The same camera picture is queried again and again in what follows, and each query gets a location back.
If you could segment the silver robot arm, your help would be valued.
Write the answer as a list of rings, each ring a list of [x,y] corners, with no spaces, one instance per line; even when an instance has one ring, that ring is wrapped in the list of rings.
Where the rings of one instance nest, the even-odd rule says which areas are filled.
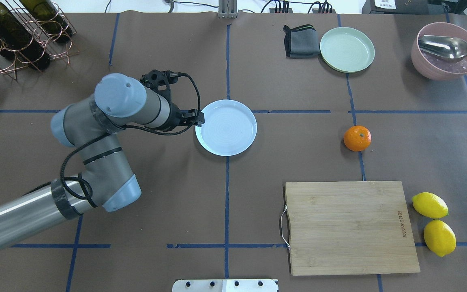
[[[71,152],[52,181],[0,206],[0,251],[93,208],[113,212],[139,199],[137,176],[118,139],[121,131],[171,136],[204,122],[199,89],[187,73],[105,75],[89,97],[51,119],[52,134]]]

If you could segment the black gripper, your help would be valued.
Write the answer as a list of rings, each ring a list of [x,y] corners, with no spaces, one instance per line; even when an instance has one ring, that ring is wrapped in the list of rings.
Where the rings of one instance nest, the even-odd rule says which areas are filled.
[[[205,123],[205,114],[201,110],[181,110],[174,103],[171,103],[170,110],[170,131],[177,127],[201,126]]]

